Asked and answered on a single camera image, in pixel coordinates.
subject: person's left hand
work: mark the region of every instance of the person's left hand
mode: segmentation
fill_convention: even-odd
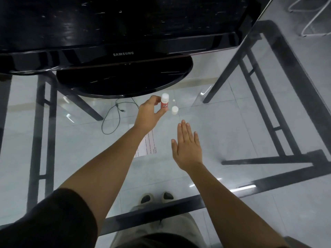
[[[145,135],[149,133],[167,111],[168,107],[160,109],[157,113],[154,113],[154,106],[161,102],[161,97],[152,95],[150,99],[139,106],[138,115],[134,126],[141,130]]]

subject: red label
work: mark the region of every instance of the red label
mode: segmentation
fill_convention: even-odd
[[[161,102],[161,109],[164,108],[164,107],[168,107],[168,103],[164,104]]]

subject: cable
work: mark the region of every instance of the cable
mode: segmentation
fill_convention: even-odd
[[[121,112],[125,112],[125,110],[121,110],[121,109],[118,107],[119,104],[124,104],[124,103],[135,104],[135,105],[137,106],[137,108],[139,109],[139,105],[134,101],[134,99],[133,99],[132,97],[131,97],[131,99],[132,99],[133,102],[119,102],[119,103],[117,103],[118,99],[115,101],[115,105],[114,105],[113,107],[111,107],[111,108],[108,110],[108,112],[107,112],[107,114],[106,114],[104,120],[102,121],[102,124],[101,124],[101,131],[102,131],[103,134],[105,134],[105,135],[110,135],[110,134],[114,133],[115,130],[117,130],[117,128],[118,128],[118,126],[119,126],[119,123],[121,122],[121,115],[120,115],[119,111],[121,111]],[[105,133],[105,132],[103,131],[103,123],[105,122],[106,117],[108,116],[110,110],[111,110],[112,108],[114,108],[114,107],[117,108],[117,112],[118,112],[118,118],[119,118],[119,120],[118,120],[118,125],[116,126],[116,128],[115,128],[112,132],[110,132],[110,133]]]

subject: person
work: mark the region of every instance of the person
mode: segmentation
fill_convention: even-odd
[[[94,247],[98,234],[124,182],[143,137],[167,108],[154,113],[160,103],[152,95],[138,111],[134,126],[112,146],[86,163],[49,197],[0,231],[1,247]],[[203,165],[199,136],[183,120],[172,139],[172,153],[199,190],[217,235],[224,247],[288,247],[263,219],[223,186]],[[163,194],[163,202],[173,200]],[[144,195],[140,206],[153,201]],[[111,247],[205,247],[189,213],[117,233]]]

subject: gray pants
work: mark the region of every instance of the gray pants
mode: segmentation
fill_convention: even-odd
[[[136,211],[143,209],[144,206],[139,205],[131,209]],[[110,245],[110,248],[115,248],[123,243],[132,241],[136,238],[153,234],[153,233],[172,233],[180,235],[192,243],[196,244],[199,248],[206,248],[207,245],[201,235],[201,232],[195,223],[193,217],[189,213],[184,213],[161,221],[139,225],[129,229],[118,231],[115,238]]]

